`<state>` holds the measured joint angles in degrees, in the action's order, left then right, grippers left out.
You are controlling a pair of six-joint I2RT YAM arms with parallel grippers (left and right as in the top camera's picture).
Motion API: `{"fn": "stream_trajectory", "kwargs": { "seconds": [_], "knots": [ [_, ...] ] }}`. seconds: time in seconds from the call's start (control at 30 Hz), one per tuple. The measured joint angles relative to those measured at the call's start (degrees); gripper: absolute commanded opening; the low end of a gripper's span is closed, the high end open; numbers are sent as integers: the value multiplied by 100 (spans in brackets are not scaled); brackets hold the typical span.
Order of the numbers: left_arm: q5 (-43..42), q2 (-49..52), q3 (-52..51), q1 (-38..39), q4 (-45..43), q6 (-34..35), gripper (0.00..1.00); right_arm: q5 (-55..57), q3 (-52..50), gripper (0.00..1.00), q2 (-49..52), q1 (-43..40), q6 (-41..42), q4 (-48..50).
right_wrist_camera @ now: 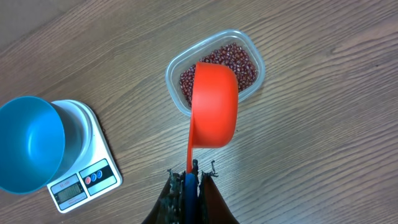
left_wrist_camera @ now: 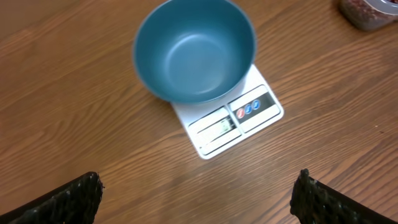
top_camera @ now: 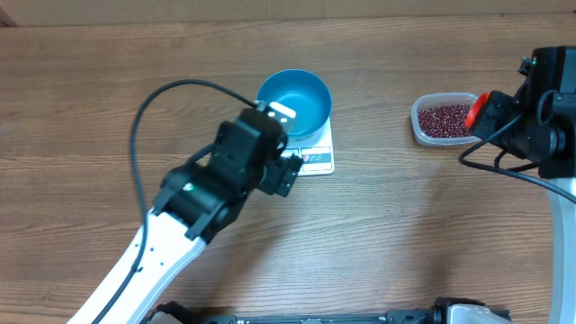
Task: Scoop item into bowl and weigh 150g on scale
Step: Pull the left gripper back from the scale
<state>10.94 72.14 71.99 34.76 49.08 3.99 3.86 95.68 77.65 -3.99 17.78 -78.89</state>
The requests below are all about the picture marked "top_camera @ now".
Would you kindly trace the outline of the red plastic measuring scoop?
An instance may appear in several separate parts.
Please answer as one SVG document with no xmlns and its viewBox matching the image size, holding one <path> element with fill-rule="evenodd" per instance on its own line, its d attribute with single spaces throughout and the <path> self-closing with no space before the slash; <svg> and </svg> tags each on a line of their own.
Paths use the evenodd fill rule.
<svg viewBox="0 0 576 324">
<path fill-rule="evenodd" d="M 468 129 L 468 130 L 472 130 L 473 129 L 473 125 L 475 123 L 476 117 L 478 116 L 482 106 L 486 103 L 486 101 L 488 100 L 490 96 L 490 93 L 483 93 L 481 94 L 476 101 L 474 102 L 474 104 L 472 105 L 471 109 L 469 110 L 469 112 L 466 115 L 465 118 L 465 122 L 464 122 L 464 126 Z"/>
</svg>

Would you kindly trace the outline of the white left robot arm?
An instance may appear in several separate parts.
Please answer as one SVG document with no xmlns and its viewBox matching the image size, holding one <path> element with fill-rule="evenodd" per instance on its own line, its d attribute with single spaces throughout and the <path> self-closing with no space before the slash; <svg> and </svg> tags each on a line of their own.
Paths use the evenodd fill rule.
<svg viewBox="0 0 576 324">
<path fill-rule="evenodd" d="M 254 190 L 288 195 L 302 166 L 283 157 L 296 113 L 279 103 L 223 122 L 215 141 L 164 178 L 140 227 L 73 323 L 139 323 L 173 279 L 239 216 Z"/>
</svg>

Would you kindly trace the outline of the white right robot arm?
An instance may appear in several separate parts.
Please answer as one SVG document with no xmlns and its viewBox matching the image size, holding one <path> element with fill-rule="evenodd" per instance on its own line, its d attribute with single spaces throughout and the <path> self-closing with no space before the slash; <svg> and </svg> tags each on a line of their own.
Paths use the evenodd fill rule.
<svg viewBox="0 0 576 324">
<path fill-rule="evenodd" d="M 548 320 L 575 321 L 575 48 L 534 49 L 518 69 L 513 95 L 482 94 L 465 119 L 479 142 L 465 166 L 547 191 L 553 219 L 553 290 Z"/>
</svg>

